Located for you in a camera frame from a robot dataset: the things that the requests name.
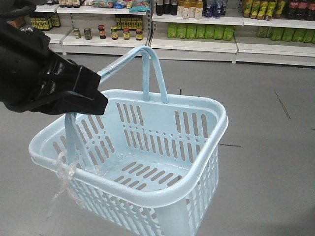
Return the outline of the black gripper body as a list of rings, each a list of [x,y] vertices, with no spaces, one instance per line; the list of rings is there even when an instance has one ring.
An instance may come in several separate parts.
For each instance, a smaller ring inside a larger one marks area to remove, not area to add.
[[[81,66],[49,48],[38,29],[17,29],[0,22],[0,100],[15,112],[61,112],[54,106],[78,96]]]

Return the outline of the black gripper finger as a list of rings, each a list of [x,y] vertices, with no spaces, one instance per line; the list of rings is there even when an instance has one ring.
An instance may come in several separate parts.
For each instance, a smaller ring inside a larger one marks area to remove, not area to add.
[[[108,99],[99,91],[93,99],[78,95],[67,95],[41,106],[41,112],[48,115],[65,113],[80,113],[86,115],[102,115],[105,112]]]
[[[96,95],[101,76],[84,66],[76,69],[73,91],[80,95]]]

